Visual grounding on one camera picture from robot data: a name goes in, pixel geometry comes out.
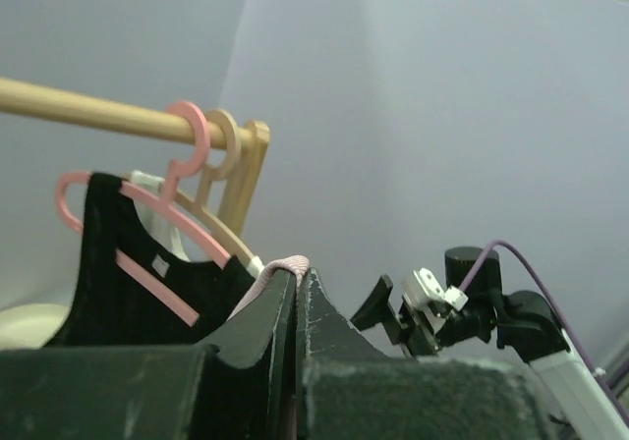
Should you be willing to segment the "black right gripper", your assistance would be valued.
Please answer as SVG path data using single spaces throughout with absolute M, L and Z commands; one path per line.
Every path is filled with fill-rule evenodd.
M 444 253 L 446 284 L 459 289 L 481 255 L 479 247 Z M 391 359 L 359 333 L 395 319 L 393 283 L 381 275 L 351 317 L 330 301 L 316 270 L 308 271 L 297 301 L 297 434 L 300 439 L 391 439 Z M 490 294 L 502 294 L 500 260 L 490 251 L 469 286 L 461 310 L 431 302 L 414 310 L 403 300 L 396 314 L 395 343 L 408 357 L 435 356 L 470 339 L 485 343 L 497 325 Z

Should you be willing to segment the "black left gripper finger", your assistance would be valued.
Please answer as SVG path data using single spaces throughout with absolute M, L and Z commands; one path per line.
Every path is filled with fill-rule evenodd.
M 278 270 L 258 298 L 208 338 L 196 439 L 292 439 L 296 276 Z

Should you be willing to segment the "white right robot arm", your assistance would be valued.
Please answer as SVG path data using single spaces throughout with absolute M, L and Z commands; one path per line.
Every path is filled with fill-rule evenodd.
M 311 273 L 299 294 L 295 439 L 624 439 L 628 414 L 544 285 L 505 294 L 498 250 L 453 247 L 378 278 L 342 316 Z

